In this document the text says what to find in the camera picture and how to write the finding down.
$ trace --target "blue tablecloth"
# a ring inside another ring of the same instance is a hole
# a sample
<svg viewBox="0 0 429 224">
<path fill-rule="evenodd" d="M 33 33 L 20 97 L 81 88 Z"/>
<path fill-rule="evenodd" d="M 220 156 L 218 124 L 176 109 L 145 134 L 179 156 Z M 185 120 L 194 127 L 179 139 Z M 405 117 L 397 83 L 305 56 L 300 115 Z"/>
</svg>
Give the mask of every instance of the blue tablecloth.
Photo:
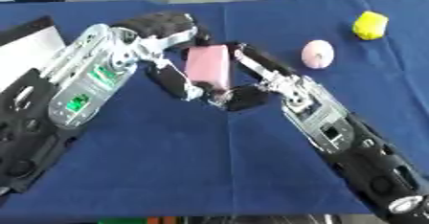
<svg viewBox="0 0 429 224">
<path fill-rule="evenodd" d="M 429 0 L 12 4 L 0 6 L 0 27 L 49 14 L 70 41 L 95 23 L 188 11 L 218 41 L 253 43 L 323 83 L 428 172 L 428 5 Z M 351 33 L 365 10 L 390 17 L 384 38 L 361 41 Z M 312 39 L 335 47 L 335 62 L 324 71 L 300 62 L 300 50 Z M 1 61 L 7 68 L 9 60 Z M 236 74 L 237 83 L 246 80 Z M 0 220 L 367 211 L 283 117 L 278 99 L 228 114 L 198 101 L 173 100 L 141 72 L 54 168 L 10 199 Z"/>
</svg>

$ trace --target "yellow sponge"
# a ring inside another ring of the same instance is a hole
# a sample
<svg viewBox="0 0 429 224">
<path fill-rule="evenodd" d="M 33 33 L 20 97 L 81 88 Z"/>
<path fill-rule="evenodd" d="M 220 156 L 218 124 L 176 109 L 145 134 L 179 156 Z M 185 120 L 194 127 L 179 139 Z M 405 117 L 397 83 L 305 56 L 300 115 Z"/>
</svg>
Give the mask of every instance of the yellow sponge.
<svg viewBox="0 0 429 224">
<path fill-rule="evenodd" d="M 389 18 L 376 12 L 365 11 L 353 25 L 353 32 L 364 40 L 384 36 Z"/>
</svg>

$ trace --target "robotic arm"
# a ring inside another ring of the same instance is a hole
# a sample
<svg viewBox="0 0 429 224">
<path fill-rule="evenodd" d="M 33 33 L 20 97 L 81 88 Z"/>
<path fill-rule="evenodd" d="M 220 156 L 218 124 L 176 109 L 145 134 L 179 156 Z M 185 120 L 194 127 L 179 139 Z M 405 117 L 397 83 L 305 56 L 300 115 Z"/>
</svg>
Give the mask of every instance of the robotic arm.
<svg viewBox="0 0 429 224">
<path fill-rule="evenodd" d="M 79 136 L 102 106 L 147 63 L 148 75 L 185 101 L 203 94 L 164 51 L 207 43 L 188 14 L 159 12 L 89 27 L 43 70 L 0 96 L 0 196 L 25 191 Z"/>
<path fill-rule="evenodd" d="M 280 94 L 285 117 L 370 210 L 391 224 L 429 223 L 428 182 L 392 144 L 311 78 L 250 45 L 229 47 L 260 90 Z"/>
</svg>

